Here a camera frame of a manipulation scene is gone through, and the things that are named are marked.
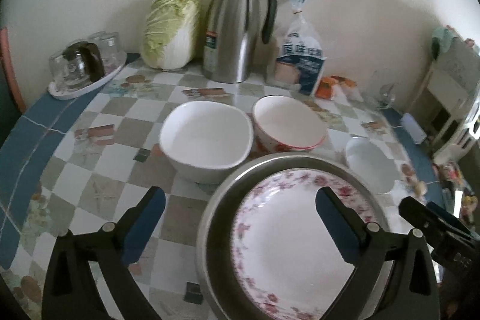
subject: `blue tile border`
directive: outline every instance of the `blue tile border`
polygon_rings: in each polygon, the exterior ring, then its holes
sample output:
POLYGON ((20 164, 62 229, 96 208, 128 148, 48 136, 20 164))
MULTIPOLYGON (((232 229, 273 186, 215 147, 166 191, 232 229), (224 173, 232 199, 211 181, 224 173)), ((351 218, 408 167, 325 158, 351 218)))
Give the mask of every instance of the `blue tile border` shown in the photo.
POLYGON ((93 90, 81 97, 75 99, 75 102, 66 107, 58 121, 51 126, 52 129, 59 130, 63 133, 68 132, 71 126, 75 123, 83 110, 88 106, 90 101, 102 90, 102 87, 93 90))
POLYGON ((49 127, 55 122, 58 114, 69 104, 69 100, 58 100, 45 93, 23 116, 45 127, 49 127))
POLYGON ((438 183, 431 183, 437 181, 435 172, 431 166, 431 160, 427 154, 421 150, 421 148, 416 145, 411 138, 411 136, 403 129, 402 127, 397 127, 400 125, 401 115, 396 112, 394 109, 383 110, 383 115, 390 123, 391 126, 396 127, 393 129, 395 135, 397 136, 400 144, 403 145, 405 151, 407 152, 410 161, 417 173, 419 180, 424 181, 425 183, 430 183, 428 185, 427 194, 425 199, 427 201, 433 201, 438 206, 445 209, 445 203, 443 202, 442 196, 442 187, 438 183))
POLYGON ((50 157, 62 141, 64 135, 58 132, 46 131, 37 149, 32 154, 30 162, 20 176, 15 195, 11 200, 10 216, 15 225, 21 229, 26 220, 28 204, 32 195, 37 191, 40 177, 50 157))
POLYGON ((8 207, 22 167, 44 133, 44 128, 22 116, 0 149, 0 202, 4 209, 8 207))
MULTIPOLYGON (((127 64, 139 57, 128 53, 127 64)), ((0 266, 4 269, 10 267, 15 256, 28 204, 45 166, 64 134, 100 90, 73 100, 56 100, 44 94, 20 117, 0 148, 0 266)))
POLYGON ((6 221, 2 231, 3 240, 0 241, 0 266, 4 269, 9 269, 17 253, 20 234, 9 220, 6 221))

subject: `thermos handle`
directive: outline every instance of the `thermos handle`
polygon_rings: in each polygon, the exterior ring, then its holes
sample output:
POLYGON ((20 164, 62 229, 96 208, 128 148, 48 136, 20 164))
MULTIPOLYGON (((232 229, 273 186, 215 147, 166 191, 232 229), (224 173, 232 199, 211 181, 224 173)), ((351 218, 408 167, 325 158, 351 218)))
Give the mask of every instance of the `thermos handle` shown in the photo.
POLYGON ((262 41, 268 44, 273 32, 275 16, 277 15, 277 0, 268 0, 267 15, 262 28, 262 41))

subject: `bowl rim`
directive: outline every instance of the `bowl rim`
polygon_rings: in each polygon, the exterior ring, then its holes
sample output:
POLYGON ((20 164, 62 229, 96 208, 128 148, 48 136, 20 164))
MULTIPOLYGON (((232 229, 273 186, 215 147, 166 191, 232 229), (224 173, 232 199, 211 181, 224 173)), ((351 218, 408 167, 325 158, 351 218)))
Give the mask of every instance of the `bowl rim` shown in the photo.
POLYGON ((250 117, 248 117, 248 115, 241 109, 238 109, 238 107, 234 107, 234 106, 230 106, 230 105, 227 105, 225 103, 221 103, 221 102, 212 102, 211 100, 192 100, 190 102, 186 102, 186 103, 183 103, 179 106, 177 106, 175 109, 173 109, 170 114, 165 118, 165 120, 163 121, 163 124, 162 124, 162 128, 160 128, 160 133, 158 134, 158 145, 160 147, 160 149, 162 150, 163 153, 165 153, 166 157, 168 157, 169 159, 175 161, 175 162, 178 162, 180 164, 185 164, 189 167, 193 167, 193 168, 200 168, 200 169, 206 169, 206 170, 228 170, 230 168, 233 168, 233 167, 236 167, 238 166, 239 164, 241 164, 246 158, 247 156, 249 155, 250 151, 251 151, 251 146, 253 145, 253 140, 254 140, 254 127, 253 127, 253 124, 251 123, 251 119, 250 117), (208 104, 208 105, 216 105, 216 106, 222 106, 223 108, 227 108, 227 109, 232 109, 236 112, 239 112, 243 118, 246 120, 246 124, 248 126, 248 143, 245 147, 245 151, 244 153, 242 154, 242 156, 240 158, 238 158, 237 160, 235 160, 234 163, 231 163, 231 164, 216 164, 216 165, 196 165, 196 164, 192 164, 192 163, 189 163, 189 162, 185 162, 183 160, 180 160, 178 158, 174 158, 172 157, 172 155, 167 152, 166 148, 164 147, 163 143, 162 143, 162 133, 164 131, 164 128, 165 128, 165 125, 167 123, 167 121, 169 120, 170 116, 172 116, 177 110, 180 110, 180 109, 184 109, 185 107, 187 106, 191 106, 192 104, 208 104))
POLYGON ((316 148, 317 146, 319 146, 320 144, 323 143, 323 141, 325 140, 325 137, 326 135, 323 135, 321 136, 320 140, 318 140, 318 142, 316 142, 314 145, 311 145, 311 146, 308 146, 308 147, 297 147, 295 145, 292 145, 292 144, 287 144, 287 143, 284 143, 283 141, 280 141, 278 139, 276 139, 275 137, 273 137, 271 134, 265 132, 265 130, 260 126, 260 123, 258 122, 256 116, 255 116, 255 107, 256 105, 258 104, 258 102, 260 102, 263 98, 269 98, 269 97, 281 97, 281 98, 286 98, 288 100, 292 100, 294 102, 297 102, 297 103, 300 103, 302 104, 303 106, 305 106, 307 109, 311 110, 310 107, 308 107, 306 104, 304 104, 303 102, 295 99, 295 98, 292 98, 292 97, 287 97, 285 95, 279 95, 279 94, 271 94, 271 95, 266 95, 265 97, 262 97, 260 98, 259 100, 257 100, 257 102, 254 103, 253 107, 251 108, 251 117, 253 119, 253 122, 255 123, 256 126, 258 126, 258 128, 260 128, 260 130, 265 133, 269 138, 271 138, 273 141, 275 141, 277 144, 279 144, 280 146, 284 146, 284 147, 288 147, 288 148, 294 148, 295 150, 298 150, 298 151, 309 151, 309 150, 312 150, 314 148, 316 148))
MULTIPOLYGON (((362 136, 357 136, 357 137, 353 137, 351 138, 345 145, 345 152, 344 152, 344 155, 345 155, 345 161, 346 161, 346 164, 348 166, 348 168, 355 172, 358 176, 362 177, 360 173, 356 172, 352 167, 351 167, 351 158, 352 156, 354 156, 354 154, 349 154, 349 147, 351 147, 352 145, 355 145, 355 144, 365 144, 365 145, 370 145, 373 146, 373 148, 375 148, 376 151, 379 151, 383 157, 385 157, 385 160, 382 160, 382 162, 384 161, 388 161, 390 160, 390 162, 388 162, 388 166, 389 166, 389 170, 391 170, 391 173, 396 173, 397 174, 397 178, 393 180, 393 185, 392 185, 392 188, 389 189, 388 191, 381 191, 381 190, 376 190, 375 191, 375 188, 374 186, 371 185, 371 183, 369 183, 367 180, 364 179, 364 182, 368 185, 368 189, 371 190, 373 193, 375 194, 387 194, 387 193, 390 193, 392 190, 393 190, 393 187, 395 185, 395 182, 396 181, 401 181, 402 180, 402 176, 399 172, 399 169, 397 168, 397 165, 395 164, 395 161, 394 159, 390 159, 388 158, 385 153, 380 149, 380 147, 378 145, 376 145, 375 143, 372 143, 371 140, 368 140, 367 138, 364 138, 362 136)), ((379 171, 381 175, 383 175, 383 178, 386 178, 387 175, 385 175, 385 170, 380 170, 379 171)))

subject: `metal pot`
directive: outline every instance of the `metal pot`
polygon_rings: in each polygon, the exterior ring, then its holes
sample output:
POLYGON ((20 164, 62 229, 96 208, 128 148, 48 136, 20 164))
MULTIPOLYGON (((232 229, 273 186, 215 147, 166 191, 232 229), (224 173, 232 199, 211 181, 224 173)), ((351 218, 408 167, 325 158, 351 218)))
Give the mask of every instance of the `metal pot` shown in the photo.
MULTIPOLYGON (((271 320, 243 293, 230 259, 230 231, 235 212, 245 195, 268 176, 290 168, 330 172, 349 182, 373 206, 380 226, 389 231, 387 219, 362 181, 346 167, 307 153, 277 153, 244 164, 218 187, 200 222, 197 236, 197 272, 200 287, 219 320, 271 320)), ((390 274, 386 262, 361 319, 373 314, 390 274)))

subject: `white plate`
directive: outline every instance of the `white plate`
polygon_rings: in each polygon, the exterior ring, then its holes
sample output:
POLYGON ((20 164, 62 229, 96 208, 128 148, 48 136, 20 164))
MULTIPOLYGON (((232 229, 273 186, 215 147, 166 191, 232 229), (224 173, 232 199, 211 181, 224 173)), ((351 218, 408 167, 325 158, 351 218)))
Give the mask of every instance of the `white plate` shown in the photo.
POLYGON ((230 238, 235 274, 250 300, 273 319, 319 319, 354 269, 316 211, 323 186, 363 221, 376 221, 371 205, 349 183, 310 169, 268 177, 237 210, 230 238))
POLYGON ((345 159, 350 169, 359 175, 368 189, 386 194, 401 180, 397 165, 380 148, 362 137, 355 137, 345 146, 345 159))
POLYGON ((108 75, 105 75, 102 79, 99 79, 96 82, 88 86, 85 86, 83 88, 79 88, 78 90, 75 90, 75 91, 58 91, 57 85, 55 84, 55 82, 50 82, 49 84, 50 95, 59 100, 68 100, 68 99, 78 98, 82 95, 87 94, 88 92, 91 92, 93 90, 96 90, 99 87, 102 87, 103 85, 110 82, 125 65, 125 62, 127 60, 127 54, 126 52, 121 52, 120 54, 121 54, 121 58, 120 58, 121 64, 112 72, 110 72, 108 75))

